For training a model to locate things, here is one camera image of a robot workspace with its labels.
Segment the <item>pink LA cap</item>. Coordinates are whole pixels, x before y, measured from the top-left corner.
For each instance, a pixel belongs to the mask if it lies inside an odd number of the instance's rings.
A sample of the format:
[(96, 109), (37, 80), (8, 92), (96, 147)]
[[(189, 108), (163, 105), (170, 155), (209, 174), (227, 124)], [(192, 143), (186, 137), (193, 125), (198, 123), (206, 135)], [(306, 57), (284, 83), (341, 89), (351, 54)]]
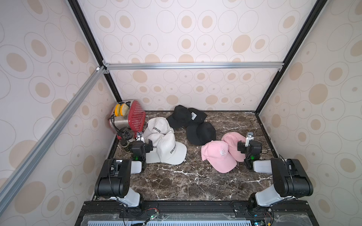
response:
[(244, 162), (245, 154), (238, 151), (238, 142), (242, 141), (243, 143), (246, 142), (246, 138), (237, 133), (237, 132), (229, 132), (222, 136), (222, 141), (226, 142), (229, 145), (229, 153), (233, 156), (233, 158), (237, 162)]

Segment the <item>pink cap front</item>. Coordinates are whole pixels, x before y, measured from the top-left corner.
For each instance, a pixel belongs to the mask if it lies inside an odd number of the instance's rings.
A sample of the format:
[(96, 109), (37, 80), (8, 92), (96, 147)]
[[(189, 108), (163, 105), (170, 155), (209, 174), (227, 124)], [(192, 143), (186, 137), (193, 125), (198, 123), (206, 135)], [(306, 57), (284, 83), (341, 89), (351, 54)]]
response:
[(211, 141), (203, 145), (201, 158), (220, 173), (228, 173), (237, 166), (236, 160), (229, 153), (229, 145), (224, 141)]

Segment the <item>black cap plain front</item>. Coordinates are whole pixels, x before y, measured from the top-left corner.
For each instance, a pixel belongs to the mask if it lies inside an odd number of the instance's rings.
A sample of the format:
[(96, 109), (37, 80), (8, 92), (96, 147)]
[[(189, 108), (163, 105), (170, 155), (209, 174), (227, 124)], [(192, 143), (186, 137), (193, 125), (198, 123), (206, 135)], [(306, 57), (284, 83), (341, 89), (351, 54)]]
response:
[(186, 128), (188, 141), (197, 146), (203, 146), (210, 141), (216, 140), (216, 129), (209, 122), (190, 125)]

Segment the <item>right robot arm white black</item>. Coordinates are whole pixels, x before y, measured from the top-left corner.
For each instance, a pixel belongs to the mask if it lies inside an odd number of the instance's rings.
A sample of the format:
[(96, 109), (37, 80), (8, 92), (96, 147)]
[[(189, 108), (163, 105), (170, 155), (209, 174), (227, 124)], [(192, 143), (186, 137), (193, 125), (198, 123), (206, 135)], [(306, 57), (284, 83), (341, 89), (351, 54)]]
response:
[(271, 158), (260, 160), (262, 144), (255, 140), (239, 141), (237, 150), (245, 155), (247, 169), (272, 175), (273, 184), (263, 191), (253, 193), (248, 200), (248, 210), (271, 207), (291, 198), (311, 196), (312, 182), (298, 159)]

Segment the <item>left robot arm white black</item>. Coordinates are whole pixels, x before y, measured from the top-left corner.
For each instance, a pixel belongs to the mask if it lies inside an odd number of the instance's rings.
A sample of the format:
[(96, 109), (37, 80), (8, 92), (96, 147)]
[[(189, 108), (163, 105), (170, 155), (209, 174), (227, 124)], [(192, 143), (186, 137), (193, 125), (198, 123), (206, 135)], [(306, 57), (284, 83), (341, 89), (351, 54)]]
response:
[(130, 159), (107, 159), (104, 161), (97, 182), (95, 195), (115, 200), (127, 208), (143, 207), (143, 197), (131, 187), (131, 175), (146, 169), (146, 154), (153, 150), (153, 142), (129, 142), (121, 139), (121, 146), (132, 153)]

